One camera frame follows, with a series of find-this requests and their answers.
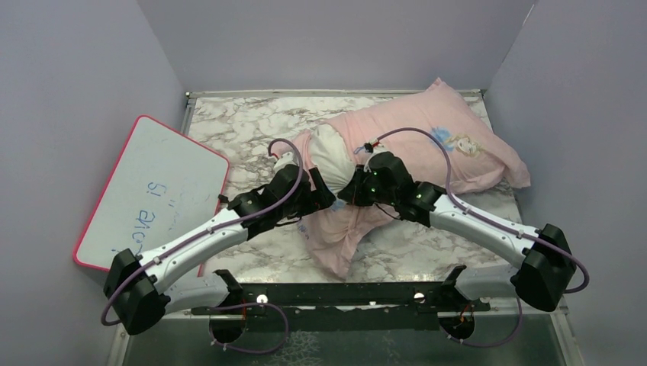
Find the white wall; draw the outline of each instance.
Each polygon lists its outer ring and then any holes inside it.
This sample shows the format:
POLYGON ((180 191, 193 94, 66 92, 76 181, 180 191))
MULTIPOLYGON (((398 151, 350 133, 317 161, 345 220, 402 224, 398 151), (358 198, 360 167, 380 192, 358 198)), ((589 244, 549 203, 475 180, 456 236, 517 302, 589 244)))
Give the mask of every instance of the white wall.
POLYGON ((0 2, 0 364, 104 364, 100 284, 72 249, 139 114, 184 89, 135 0, 0 2))
POLYGON ((192 92, 487 88, 534 0, 138 0, 192 92))
POLYGON ((533 174, 524 219, 561 226, 591 271, 569 295, 588 365, 647 358, 647 2, 541 0, 485 95, 533 174))

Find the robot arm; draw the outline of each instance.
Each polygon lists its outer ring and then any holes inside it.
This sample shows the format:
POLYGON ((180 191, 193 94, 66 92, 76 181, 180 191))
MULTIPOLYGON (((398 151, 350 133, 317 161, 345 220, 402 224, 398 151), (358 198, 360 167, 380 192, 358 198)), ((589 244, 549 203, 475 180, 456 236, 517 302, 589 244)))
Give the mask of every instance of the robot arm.
POLYGON ((330 207, 334 195, 317 169, 309 172, 314 191, 308 175, 289 164, 270 183, 237 195, 227 209, 178 239, 137 256, 129 249, 116 254, 104 294, 119 320, 106 321, 106 307, 104 325, 122 323, 129 334, 135 335, 149 329, 165 313, 221 304, 237 285, 228 272, 192 279, 182 276, 217 253, 281 226, 283 219, 293 220, 330 207))
MULTIPOLYGON (((228 202, 227 209, 184 236, 138 256, 129 249, 118 253, 104 293, 127 332, 143 332, 165 313, 222 304, 236 286, 240 287, 227 271, 202 278, 181 277, 217 253, 281 226, 282 220, 330 207, 336 198, 318 170, 311 169, 310 176, 314 191, 308 175, 298 166, 287 164, 269 184, 239 194, 228 202), (293 194, 285 199, 294 187, 293 194)), ((356 206, 390 205, 401 220, 456 233, 510 263, 455 268, 445 282, 453 291, 448 296, 461 301, 520 297, 537 309, 552 311, 575 272, 568 258, 536 244, 536 240, 545 240, 570 254, 559 228, 546 225, 538 230, 466 206, 437 185, 414 181, 404 163, 390 152, 377 152, 366 166, 358 165, 351 183, 338 195, 356 206)))
POLYGON ((401 220, 463 236, 510 263, 462 269, 454 281, 464 298, 519 297, 539 310, 557 307, 576 269, 557 226, 540 230, 471 207, 445 188, 414 181, 402 160, 374 147, 367 145, 372 155, 366 165, 357 166, 352 184, 339 193, 341 199, 358 206, 392 206, 401 220))

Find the pink pillowcase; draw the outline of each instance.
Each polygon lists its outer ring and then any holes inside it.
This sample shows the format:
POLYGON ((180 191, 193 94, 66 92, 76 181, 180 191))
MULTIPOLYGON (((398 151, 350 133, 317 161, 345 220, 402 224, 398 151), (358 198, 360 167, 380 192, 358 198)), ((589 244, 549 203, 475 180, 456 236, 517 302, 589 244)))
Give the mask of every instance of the pink pillowcase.
MULTIPOLYGON (((486 190, 502 178, 514 188, 530 185, 530 174, 514 149, 495 136, 463 97, 440 79, 424 92, 346 112, 323 123, 339 132, 347 157, 357 164, 363 164, 368 155, 355 154, 355 150, 383 133, 399 127, 431 132, 449 153, 451 185, 457 194, 486 190)), ((314 167, 308 153, 310 138, 306 131, 295 139, 306 170, 314 167)), ((428 137, 400 132, 381 143, 402 159, 415 180, 444 186, 445 159, 428 137)), ((287 151, 283 146, 280 150, 275 152, 280 155, 287 151)), ((304 217, 298 228, 309 253, 334 275, 345 278, 362 237, 392 220, 377 207, 354 207, 338 201, 327 210, 304 217)))

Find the cartoon print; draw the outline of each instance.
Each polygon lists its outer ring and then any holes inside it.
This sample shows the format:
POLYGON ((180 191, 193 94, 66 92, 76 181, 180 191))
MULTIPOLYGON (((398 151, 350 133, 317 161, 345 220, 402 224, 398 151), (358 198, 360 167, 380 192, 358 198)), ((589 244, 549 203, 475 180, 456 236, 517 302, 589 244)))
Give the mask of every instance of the cartoon print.
POLYGON ((445 148, 448 153, 456 149, 465 156, 475 158, 481 153, 481 151, 483 151, 481 145, 465 133, 459 133, 452 136, 446 128, 434 127, 431 129, 431 135, 441 142, 443 148, 445 148))

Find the marble table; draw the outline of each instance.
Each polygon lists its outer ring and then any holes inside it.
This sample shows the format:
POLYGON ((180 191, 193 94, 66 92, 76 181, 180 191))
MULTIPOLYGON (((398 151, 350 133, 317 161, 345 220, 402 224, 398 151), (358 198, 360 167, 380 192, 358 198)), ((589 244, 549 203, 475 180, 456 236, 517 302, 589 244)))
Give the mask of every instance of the marble table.
MULTIPOLYGON (((463 94, 470 108, 490 126, 479 93, 463 94)), ((234 197, 269 182, 273 159, 266 147, 276 137, 291 139, 319 120, 357 110, 392 96, 218 96, 198 98, 188 135, 230 160, 224 194, 234 197)), ((520 222, 510 186, 462 198, 500 217, 520 222)), ((460 236, 415 223, 394 221, 370 232, 358 245, 349 282, 441 281, 453 267, 497 265, 504 261, 460 236)), ((204 271, 226 268, 239 282, 337 282, 309 256, 296 226, 263 233, 204 264, 204 271)))

